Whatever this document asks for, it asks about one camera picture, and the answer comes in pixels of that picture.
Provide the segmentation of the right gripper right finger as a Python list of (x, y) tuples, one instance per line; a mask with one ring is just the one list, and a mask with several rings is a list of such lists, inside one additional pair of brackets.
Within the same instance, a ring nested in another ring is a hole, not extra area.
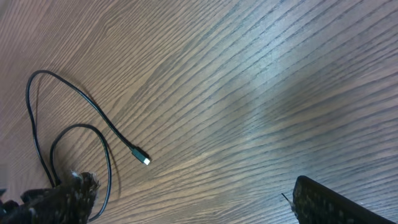
[(305, 175), (288, 203), (300, 224), (394, 224)]

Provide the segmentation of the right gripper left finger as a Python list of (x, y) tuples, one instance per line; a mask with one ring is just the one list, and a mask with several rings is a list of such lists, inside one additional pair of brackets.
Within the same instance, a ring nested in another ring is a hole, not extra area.
[(71, 172), (53, 188), (29, 189), (21, 201), (1, 204), (2, 224), (83, 224), (90, 221), (100, 182), (92, 172)]

